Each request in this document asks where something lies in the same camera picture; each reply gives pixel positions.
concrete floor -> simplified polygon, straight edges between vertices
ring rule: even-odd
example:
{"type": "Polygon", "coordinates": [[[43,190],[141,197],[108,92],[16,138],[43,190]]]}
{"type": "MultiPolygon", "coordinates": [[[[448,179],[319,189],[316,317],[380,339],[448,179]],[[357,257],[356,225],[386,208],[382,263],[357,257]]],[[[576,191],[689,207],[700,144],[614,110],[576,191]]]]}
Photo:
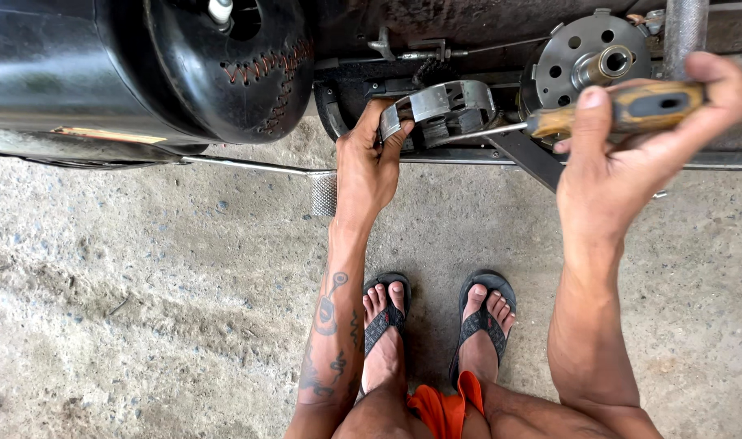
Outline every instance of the concrete floor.
{"type": "MultiPolygon", "coordinates": [[[[315,118],[214,152],[333,162],[315,118]]],[[[208,165],[0,159],[0,439],[280,437],[326,252],[307,191],[208,165]]],[[[685,172],[668,191],[620,268],[642,406],[665,437],[742,437],[742,173],[685,172]]],[[[412,385],[449,389],[457,289],[490,267],[519,303],[500,383],[557,399],[545,347],[561,250],[554,196],[522,171],[402,165],[366,270],[413,281],[412,385]]]]}

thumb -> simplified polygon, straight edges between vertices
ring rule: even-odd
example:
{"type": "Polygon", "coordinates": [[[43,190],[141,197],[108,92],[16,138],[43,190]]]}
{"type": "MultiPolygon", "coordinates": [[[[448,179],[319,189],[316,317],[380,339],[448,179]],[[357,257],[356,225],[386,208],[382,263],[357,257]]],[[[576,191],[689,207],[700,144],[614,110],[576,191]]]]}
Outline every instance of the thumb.
{"type": "Polygon", "coordinates": [[[577,101],[571,126],[571,159],[602,159],[612,126],[610,95],[601,87],[586,88],[577,101]]]}
{"type": "Polygon", "coordinates": [[[398,164],[400,148],[404,146],[406,136],[411,133],[414,127],[415,122],[413,120],[404,120],[400,123],[400,129],[393,133],[392,136],[387,137],[387,140],[384,141],[384,148],[382,148],[382,156],[379,158],[380,164],[398,164]]]}

orange shorts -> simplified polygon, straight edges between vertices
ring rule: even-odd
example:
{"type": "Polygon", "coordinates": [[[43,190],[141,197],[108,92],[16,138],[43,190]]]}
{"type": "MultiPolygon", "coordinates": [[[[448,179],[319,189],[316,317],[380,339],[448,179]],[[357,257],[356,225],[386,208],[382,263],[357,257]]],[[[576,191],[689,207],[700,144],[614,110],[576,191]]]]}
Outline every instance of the orange shorts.
{"type": "Polygon", "coordinates": [[[445,396],[431,386],[422,384],[415,394],[406,398],[406,405],[428,426],[435,439],[460,439],[466,400],[485,415],[482,389],[476,376],[467,370],[457,378],[457,394],[445,396]]]}

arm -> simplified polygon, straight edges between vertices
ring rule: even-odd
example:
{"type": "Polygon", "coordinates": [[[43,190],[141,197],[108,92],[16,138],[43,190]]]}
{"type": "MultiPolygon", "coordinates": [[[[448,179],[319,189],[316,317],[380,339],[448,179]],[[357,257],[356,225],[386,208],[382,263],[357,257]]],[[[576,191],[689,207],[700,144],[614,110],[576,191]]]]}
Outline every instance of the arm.
{"type": "Polygon", "coordinates": [[[331,437],[357,397],[365,347],[362,283],[376,215],[393,199],[398,158],[411,121],[375,146],[390,102],[371,100],[356,127],[336,142],[338,199],[316,312],[306,342],[295,414],[286,438],[331,437]]]}
{"type": "Polygon", "coordinates": [[[618,265],[626,231],[694,153],[742,119],[742,71],[736,65],[694,53],[687,69],[708,84],[709,103],[674,130],[607,143],[610,100],[591,87],[580,96],[574,136],[556,148],[571,157],[557,192],[564,267],[547,342],[550,370],[564,405],[622,437],[659,437],[639,408],[620,330],[618,265]]]}

screwdriver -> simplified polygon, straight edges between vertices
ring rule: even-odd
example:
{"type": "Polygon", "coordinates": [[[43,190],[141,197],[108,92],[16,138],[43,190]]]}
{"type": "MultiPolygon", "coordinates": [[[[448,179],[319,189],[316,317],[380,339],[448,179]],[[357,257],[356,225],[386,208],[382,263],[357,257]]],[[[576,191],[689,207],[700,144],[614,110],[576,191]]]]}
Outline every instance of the screwdriver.
{"type": "MultiPolygon", "coordinates": [[[[638,135],[667,130],[677,126],[688,114],[702,106],[706,97],[700,82],[654,82],[610,92],[612,99],[612,133],[638,135]]],[[[499,126],[465,135],[444,137],[430,147],[485,135],[523,130],[531,137],[558,133],[571,134],[576,105],[559,109],[539,109],[521,124],[499,126]]]]}

